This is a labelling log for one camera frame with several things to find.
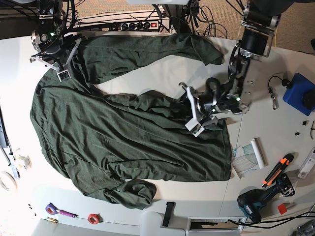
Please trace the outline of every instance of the carpet floor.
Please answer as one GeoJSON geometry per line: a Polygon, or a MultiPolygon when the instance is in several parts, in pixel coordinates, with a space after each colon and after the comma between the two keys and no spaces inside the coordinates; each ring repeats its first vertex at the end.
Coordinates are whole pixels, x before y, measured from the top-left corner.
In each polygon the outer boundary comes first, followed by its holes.
{"type": "MultiPolygon", "coordinates": [[[[153,9],[151,5],[130,5],[125,0],[76,0],[78,16],[90,16],[103,12],[121,12],[153,9]]],[[[241,16],[224,0],[201,0],[200,6],[208,6],[216,23],[226,27],[229,39],[236,39],[240,29],[241,16]]],[[[315,53],[311,40],[315,38],[315,3],[294,3],[284,14],[276,37],[276,46],[295,51],[315,53]]],[[[208,26],[200,23],[199,32],[208,26]]],[[[218,26],[217,35],[225,36],[225,30],[218,26]]]]}

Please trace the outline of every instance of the blue device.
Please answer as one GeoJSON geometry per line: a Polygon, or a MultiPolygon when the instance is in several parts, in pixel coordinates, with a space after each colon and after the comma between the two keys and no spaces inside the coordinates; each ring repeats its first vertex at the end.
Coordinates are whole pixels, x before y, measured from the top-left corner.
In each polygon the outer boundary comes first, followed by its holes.
{"type": "Polygon", "coordinates": [[[278,193],[282,193],[284,197],[291,197],[295,194],[292,183],[285,173],[278,177],[276,184],[267,190],[253,189],[238,196],[238,207],[253,223],[259,223],[261,221],[260,210],[278,193]]]}
{"type": "Polygon", "coordinates": [[[311,109],[305,107],[303,105],[303,96],[312,89],[315,93],[315,85],[299,73],[295,73],[291,82],[293,86],[291,89],[286,90],[283,100],[303,114],[309,116],[311,111],[315,109],[315,106],[313,106],[311,109]]]}

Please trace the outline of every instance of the orange utility knife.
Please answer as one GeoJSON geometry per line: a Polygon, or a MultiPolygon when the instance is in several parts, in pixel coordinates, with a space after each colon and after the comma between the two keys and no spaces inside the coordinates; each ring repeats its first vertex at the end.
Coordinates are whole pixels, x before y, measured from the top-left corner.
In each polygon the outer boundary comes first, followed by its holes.
{"type": "Polygon", "coordinates": [[[294,156],[289,153],[285,155],[284,158],[282,158],[274,167],[274,169],[271,171],[271,173],[267,176],[267,178],[264,180],[262,187],[265,188],[267,186],[270,186],[272,183],[274,183],[275,179],[279,174],[281,174],[287,166],[293,161],[294,156]]]}

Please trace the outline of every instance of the red object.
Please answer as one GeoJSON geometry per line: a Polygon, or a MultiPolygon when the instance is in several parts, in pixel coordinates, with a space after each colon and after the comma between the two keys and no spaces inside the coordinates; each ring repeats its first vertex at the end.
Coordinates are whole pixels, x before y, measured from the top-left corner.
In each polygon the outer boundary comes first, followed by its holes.
{"type": "Polygon", "coordinates": [[[281,215],[287,212],[284,203],[282,203],[281,205],[278,206],[278,210],[279,210],[279,212],[280,212],[281,215]]]}
{"type": "Polygon", "coordinates": [[[88,217],[88,221],[91,223],[91,224],[98,224],[99,222],[99,218],[98,218],[98,215],[96,214],[90,214],[89,217],[88,217]]]}

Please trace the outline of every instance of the white table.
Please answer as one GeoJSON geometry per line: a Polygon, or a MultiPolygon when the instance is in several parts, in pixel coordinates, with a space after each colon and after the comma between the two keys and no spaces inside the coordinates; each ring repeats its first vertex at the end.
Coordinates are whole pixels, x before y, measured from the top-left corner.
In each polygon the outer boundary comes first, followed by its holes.
{"type": "MultiPolygon", "coordinates": [[[[200,61],[168,56],[97,87],[107,93],[135,94],[155,89],[168,96],[179,97],[183,93],[182,88],[178,86],[179,82],[185,82],[195,88],[202,88],[209,77],[217,77],[223,82],[227,78],[229,52],[235,42],[219,38],[210,40],[224,53],[224,64],[204,66],[200,61]]],[[[25,203],[37,206],[35,208],[37,214],[42,218],[49,216],[45,207],[52,202],[59,209],[76,213],[80,218],[86,219],[90,213],[100,213],[105,222],[134,225],[133,232],[136,234],[142,211],[84,197],[71,180],[62,177],[46,162],[41,154],[41,147],[29,113],[34,89],[47,68],[39,62],[29,63],[30,55],[34,54],[29,37],[1,40],[0,47],[2,49],[0,104],[7,134],[13,148],[22,148],[33,162],[33,168],[18,180],[19,196],[23,196],[25,203]]],[[[248,72],[248,78],[258,77],[251,110],[242,116],[223,114],[230,117],[228,130],[233,148],[245,146],[252,138],[259,137],[264,157],[269,164],[267,167],[256,170],[242,179],[239,179],[235,171],[232,171],[232,178],[224,182],[184,183],[148,180],[157,186],[157,194],[154,203],[144,211],[165,213],[166,202],[175,201],[175,217],[171,219],[170,227],[183,229],[186,227],[189,216],[242,216],[236,203],[240,192],[249,186],[260,188],[262,180],[285,154],[298,153],[288,170],[299,169],[311,148],[315,146],[315,141],[310,138],[311,124],[305,127],[302,122],[313,121],[315,115],[313,113],[306,117],[284,103],[282,96],[285,88],[281,86],[276,87],[279,108],[273,111],[267,81],[278,72],[287,72],[289,79],[292,79],[295,72],[300,72],[315,83],[314,64],[314,56],[273,48],[269,58],[263,58],[262,62],[253,61],[248,72]],[[301,135],[295,136],[295,132],[300,132],[301,135]]],[[[279,82],[274,80],[272,85],[279,85],[279,82]]],[[[4,158],[0,158],[0,164],[6,165],[4,158]]],[[[314,179],[315,174],[311,174],[306,180],[299,180],[295,196],[272,202],[275,214],[271,218],[280,216],[275,210],[277,210],[276,206],[282,202],[296,204],[283,217],[309,210],[314,204],[314,179]]],[[[85,219],[70,219],[62,215],[58,215],[57,218],[61,223],[91,229],[106,231],[110,227],[104,224],[91,225],[85,219]]],[[[289,226],[277,227],[269,232],[273,235],[277,235],[276,232],[285,233],[289,228],[295,228],[300,222],[302,220],[294,220],[289,226]]],[[[244,229],[244,232],[250,231],[255,236],[266,234],[259,229],[244,229]]]]}

